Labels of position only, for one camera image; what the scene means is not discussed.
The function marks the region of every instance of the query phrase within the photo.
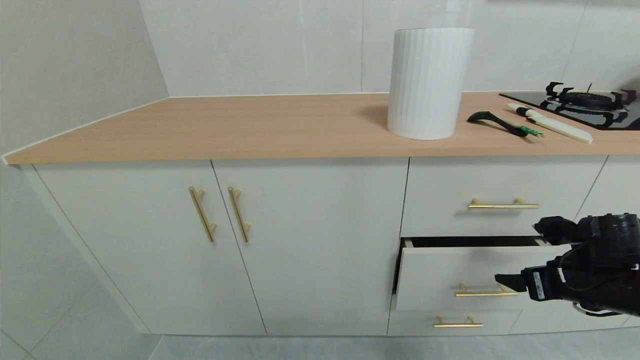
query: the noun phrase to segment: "white ribbed vase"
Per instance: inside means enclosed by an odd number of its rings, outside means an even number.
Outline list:
[[[453,135],[473,38],[467,28],[396,31],[389,131],[419,140]]]

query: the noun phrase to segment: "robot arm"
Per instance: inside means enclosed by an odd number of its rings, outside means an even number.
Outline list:
[[[586,217],[578,224],[548,217],[534,228],[544,241],[569,243],[571,250],[546,265],[524,268],[520,274],[497,274],[497,282],[518,292],[528,291],[536,301],[573,302],[590,316],[640,316],[640,222],[636,215]]]

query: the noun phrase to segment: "cabinet handle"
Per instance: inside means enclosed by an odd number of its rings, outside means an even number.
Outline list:
[[[467,320],[469,320],[469,322],[463,322],[463,323],[445,323],[444,321],[442,321],[442,316],[437,316],[436,319],[438,319],[438,322],[434,323],[433,327],[482,327],[484,326],[482,323],[475,322],[471,316],[467,316]]]
[[[461,282],[460,290],[455,291],[453,294],[457,297],[475,297],[475,296],[516,296],[515,291],[508,291],[502,284],[498,284],[500,291],[467,291],[467,287]]]
[[[528,204],[517,197],[512,204],[482,204],[474,197],[467,205],[468,209],[540,209],[540,204]]]
[[[202,209],[202,205],[200,203],[200,198],[204,195],[204,190],[196,191],[196,188],[193,186],[189,187],[189,193],[191,194],[191,199],[193,200],[193,204],[198,211],[198,215],[200,216],[200,221],[202,221],[202,226],[204,226],[204,231],[207,233],[207,237],[210,242],[215,241],[213,237],[213,232],[216,230],[216,223],[212,223],[209,225],[209,221],[207,220],[207,215],[205,215],[204,210]]]
[[[240,213],[240,209],[238,208],[238,198],[240,197],[240,189],[234,190],[233,186],[229,186],[227,189],[229,190],[229,197],[231,198],[231,204],[234,206],[234,212],[236,213],[236,220],[238,221],[238,225],[240,225],[240,232],[242,233],[242,237],[245,243],[249,242],[249,236],[246,234],[251,227],[251,224],[244,223],[242,219],[242,214]]]

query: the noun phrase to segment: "black glass cooktop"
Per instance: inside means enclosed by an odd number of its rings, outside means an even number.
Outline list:
[[[616,97],[611,93],[598,92],[592,94],[593,96],[608,96],[612,102]],[[500,95],[529,106],[551,111],[596,129],[640,130],[640,102],[637,101],[612,110],[598,107],[590,108],[576,104],[563,104],[557,100],[557,97],[550,97],[545,92],[506,92]]]

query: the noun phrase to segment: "barcode label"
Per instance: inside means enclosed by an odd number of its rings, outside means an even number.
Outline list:
[[[536,291],[538,292],[538,299],[544,300],[545,299],[545,291],[542,290],[542,280],[540,279],[540,273],[539,272],[534,272],[533,273],[533,281],[536,283]]]

